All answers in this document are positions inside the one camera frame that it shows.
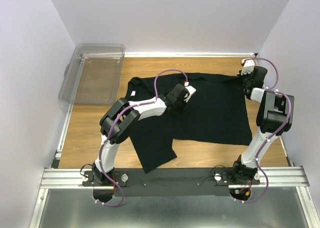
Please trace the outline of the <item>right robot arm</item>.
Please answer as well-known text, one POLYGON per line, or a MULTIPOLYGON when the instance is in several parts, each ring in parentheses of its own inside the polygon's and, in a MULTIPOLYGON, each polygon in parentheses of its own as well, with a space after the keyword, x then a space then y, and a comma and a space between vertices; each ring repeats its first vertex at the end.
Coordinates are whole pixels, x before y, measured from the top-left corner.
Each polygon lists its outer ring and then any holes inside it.
POLYGON ((261 159, 270 145, 292 127, 295 97, 278 90, 263 88, 268 70, 252 60, 243 62, 237 76, 242 81, 246 97, 259 103, 257 132, 247 150, 233 163, 230 179, 236 184, 252 181, 261 159))

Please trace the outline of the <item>black t-shirt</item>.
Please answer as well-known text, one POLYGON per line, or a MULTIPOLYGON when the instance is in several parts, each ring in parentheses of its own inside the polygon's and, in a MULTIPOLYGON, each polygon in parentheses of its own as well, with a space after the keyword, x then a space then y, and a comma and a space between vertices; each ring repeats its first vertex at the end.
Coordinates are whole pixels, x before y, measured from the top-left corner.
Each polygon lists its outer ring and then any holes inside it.
POLYGON ((133 77, 125 99, 144 101, 170 92, 185 80, 196 89, 181 115, 165 113, 138 121, 130 139, 145 173, 175 159, 173 140, 244 145, 252 141, 244 91, 236 76, 208 73, 173 73, 133 77))

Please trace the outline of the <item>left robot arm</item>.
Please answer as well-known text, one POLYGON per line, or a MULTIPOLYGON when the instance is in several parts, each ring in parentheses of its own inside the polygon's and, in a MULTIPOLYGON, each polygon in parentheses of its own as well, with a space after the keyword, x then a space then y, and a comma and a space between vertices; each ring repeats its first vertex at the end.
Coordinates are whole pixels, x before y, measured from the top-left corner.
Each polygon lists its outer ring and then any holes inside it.
POLYGON ((156 93, 151 99, 118 99, 99 122, 101 145, 98 157, 92 164, 93 179, 100 186, 115 184, 112 171, 119 146, 130 136, 138 121, 165 113, 179 114, 195 93, 196 89, 186 81, 177 84, 166 95, 156 93))

